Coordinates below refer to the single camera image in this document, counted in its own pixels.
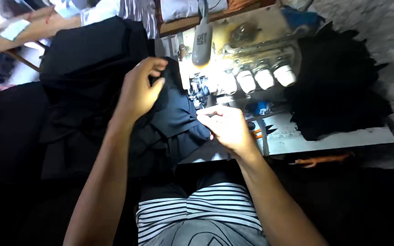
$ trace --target sewing machine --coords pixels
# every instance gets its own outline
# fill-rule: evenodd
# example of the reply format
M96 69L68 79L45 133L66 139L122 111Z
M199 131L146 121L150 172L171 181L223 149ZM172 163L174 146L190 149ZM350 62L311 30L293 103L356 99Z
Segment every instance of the sewing machine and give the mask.
M209 22L212 40L195 28L178 33L178 60L183 88L196 109L215 104L243 108L247 103L283 101L280 92L296 81L301 55L278 6L252 10ZM206 66L192 62L193 45L211 42Z

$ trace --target right arm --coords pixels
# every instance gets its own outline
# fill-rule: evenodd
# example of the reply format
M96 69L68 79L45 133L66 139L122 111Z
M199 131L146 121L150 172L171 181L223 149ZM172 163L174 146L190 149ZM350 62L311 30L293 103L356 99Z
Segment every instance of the right arm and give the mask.
M213 113L216 115L211 118L207 116ZM261 156L241 110L217 105L197 111L197 119L211 129L213 135L237 159L271 245L327 245Z
M81 19L79 15L73 16L69 19L64 19L54 11L53 7L47 7L32 12L31 14L23 14L15 17L13 20L8 20L0 26L0 33L13 21L17 21L19 19L26 20L28 18L31 24L13 41L5 39L0 35L0 52L22 46L26 42L35 42L41 38L52 37L58 31L63 29L71 29L81 26Z

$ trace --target another person's arm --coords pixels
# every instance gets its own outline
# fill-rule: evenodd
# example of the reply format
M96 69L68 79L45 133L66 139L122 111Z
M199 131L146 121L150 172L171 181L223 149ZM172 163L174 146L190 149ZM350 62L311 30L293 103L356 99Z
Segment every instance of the another person's arm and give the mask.
M150 87L148 76L158 77L167 61L147 58L124 79L121 96L109 122L97 159L77 201L64 245L112 245L127 187L130 133L135 121L148 112L164 78Z
M211 118L207 116L213 113L216 115ZM241 110L217 105L197 111L197 119L211 129L213 135L237 159L271 245L327 245L261 156Z
M64 19L53 7L42 8L38 11L23 14L15 17L13 20L8 20L0 26L0 33L13 21L19 19L29 19L31 24L22 31L14 41L10 41L1 37L0 35L0 52L8 49L16 48L25 44L26 42L35 42L41 38L53 37L60 30L72 29L81 26L81 19L79 15Z

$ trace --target black and white striped shirt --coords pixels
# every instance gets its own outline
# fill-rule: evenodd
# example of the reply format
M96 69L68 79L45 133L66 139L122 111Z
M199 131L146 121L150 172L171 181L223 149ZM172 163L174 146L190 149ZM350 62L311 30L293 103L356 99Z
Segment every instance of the black and white striped shirt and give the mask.
M139 203L136 213L139 246L185 220L211 220L247 226L262 232L247 190L219 183L192 193L189 198L161 198Z

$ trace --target black cloth heap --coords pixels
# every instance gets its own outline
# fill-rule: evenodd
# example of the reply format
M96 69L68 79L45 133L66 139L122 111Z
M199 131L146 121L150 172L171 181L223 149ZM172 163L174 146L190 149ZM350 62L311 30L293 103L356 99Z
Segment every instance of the black cloth heap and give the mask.
M308 141L384 126L384 118L393 113L389 102L370 89L383 66L375 66L365 42L353 40L357 34L338 33L328 24L316 36L298 41L301 69L284 94L292 106L291 121Z
M86 177L124 76L152 55L150 44L142 23L118 17L60 31L41 81L0 92L0 182ZM172 168L210 136L181 88L178 63L168 61L159 99L131 134L131 178Z

